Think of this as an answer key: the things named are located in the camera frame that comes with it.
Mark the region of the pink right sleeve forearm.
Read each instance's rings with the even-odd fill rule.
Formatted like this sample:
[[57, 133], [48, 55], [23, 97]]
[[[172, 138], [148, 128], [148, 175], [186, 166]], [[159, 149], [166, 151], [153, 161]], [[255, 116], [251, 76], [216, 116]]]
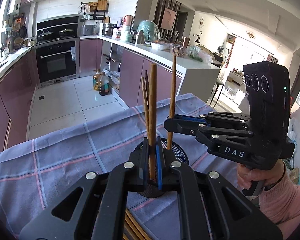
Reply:
[[300, 185], [285, 174], [260, 194], [260, 210], [281, 230], [284, 239], [300, 239]]

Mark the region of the right hand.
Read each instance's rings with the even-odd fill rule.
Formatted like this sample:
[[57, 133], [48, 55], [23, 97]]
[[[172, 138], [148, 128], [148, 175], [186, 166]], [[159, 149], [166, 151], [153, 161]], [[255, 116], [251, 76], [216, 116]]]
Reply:
[[250, 170], [243, 164], [237, 165], [237, 181], [243, 189], [250, 189], [252, 181], [264, 181], [264, 186], [274, 185], [285, 175], [286, 166], [279, 159], [271, 170]]

